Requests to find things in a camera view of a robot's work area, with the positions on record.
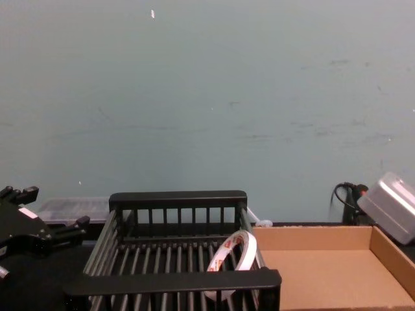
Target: black table surface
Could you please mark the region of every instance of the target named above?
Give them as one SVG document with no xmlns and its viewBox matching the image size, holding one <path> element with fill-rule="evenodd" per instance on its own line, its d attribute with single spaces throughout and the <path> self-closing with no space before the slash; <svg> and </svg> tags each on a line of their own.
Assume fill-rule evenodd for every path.
<svg viewBox="0 0 415 311">
<path fill-rule="evenodd" d="M 415 262 L 415 244 L 400 248 Z M 2 260 L 0 265 L 8 269 L 12 276 L 0 282 L 0 311 L 64 311 L 62 285 L 82 272 L 92 249 L 91 245 L 79 246 L 42 259 L 16 255 Z"/>
</svg>

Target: transparent storage box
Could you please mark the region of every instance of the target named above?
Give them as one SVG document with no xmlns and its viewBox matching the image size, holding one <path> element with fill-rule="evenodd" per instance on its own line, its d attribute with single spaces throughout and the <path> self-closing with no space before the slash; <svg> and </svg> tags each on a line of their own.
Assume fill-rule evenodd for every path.
<svg viewBox="0 0 415 311">
<path fill-rule="evenodd" d="M 96 198 L 54 198 L 42 204 L 38 216 L 46 224 L 71 224 L 89 216 L 91 224 L 103 224 L 109 213 L 109 197 Z"/>
<path fill-rule="evenodd" d="M 415 238 L 415 190 L 399 176 L 386 173 L 357 203 L 398 242 Z"/>
</svg>

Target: dish rack handle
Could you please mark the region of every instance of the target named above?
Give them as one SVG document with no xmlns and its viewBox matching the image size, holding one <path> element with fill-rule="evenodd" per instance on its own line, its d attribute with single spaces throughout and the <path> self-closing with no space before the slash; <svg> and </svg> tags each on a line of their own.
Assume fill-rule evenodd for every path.
<svg viewBox="0 0 415 311">
<path fill-rule="evenodd" d="M 222 290 L 259 290 L 258 311 L 279 310 L 281 276 L 277 270 L 261 268 L 248 271 L 220 271 L 169 273 L 153 275 L 98 276 L 80 275 L 64 287 L 67 311 L 89 310 L 89 296 L 127 295 L 131 306 L 137 294 L 177 294 L 186 292 L 216 291 L 220 301 Z"/>
</svg>

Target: white tape roll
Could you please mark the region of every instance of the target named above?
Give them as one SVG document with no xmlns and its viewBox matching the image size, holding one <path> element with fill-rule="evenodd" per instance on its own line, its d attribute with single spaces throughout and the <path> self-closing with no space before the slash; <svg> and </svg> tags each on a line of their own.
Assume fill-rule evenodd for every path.
<svg viewBox="0 0 415 311">
<path fill-rule="evenodd" d="M 249 270 L 254 263 L 255 255 L 257 253 L 257 240 L 246 230 L 239 230 L 232 234 L 229 238 L 223 242 L 218 248 L 217 252 L 213 256 L 207 271 L 219 271 L 220 266 L 224 262 L 226 256 L 229 255 L 231 250 L 237 245 L 243 244 L 243 251 L 241 259 L 238 262 L 235 270 Z M 222 300 L 228 298 L 235 290 L 223 290 Z M 216 292 L 205 291 L 206 297 L 216 301 Z"/>
</svg>

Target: black cable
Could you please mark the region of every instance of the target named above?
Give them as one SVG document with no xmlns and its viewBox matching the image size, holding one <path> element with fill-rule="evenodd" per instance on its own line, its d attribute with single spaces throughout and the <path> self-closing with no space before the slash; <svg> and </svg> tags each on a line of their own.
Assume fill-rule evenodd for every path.
<svg viewBox="0 0 415 311">
<path fill-rule="evenodd" d="M 356 208 L 356 206 L 349 204 L 348 202 L 344 201 L 337 193 L 337 190 L 339 188 L 343 188 L 343 189 L 355 189 L 357 186 L 352 184 L 352 183 L 339 183 L 338 185 L 336 185 L 336 187 L 333 189 L 333 192 L 331 193 L 331 199 L 330 199 L 330 203 L 333 203 L 333 195 L 336 196 L 336 198 L 342 202 L 344 205 L 347 205 L 348 207 L 351 207 L 352 209 L 358 211 L 358 209 Z"/>
</svg>

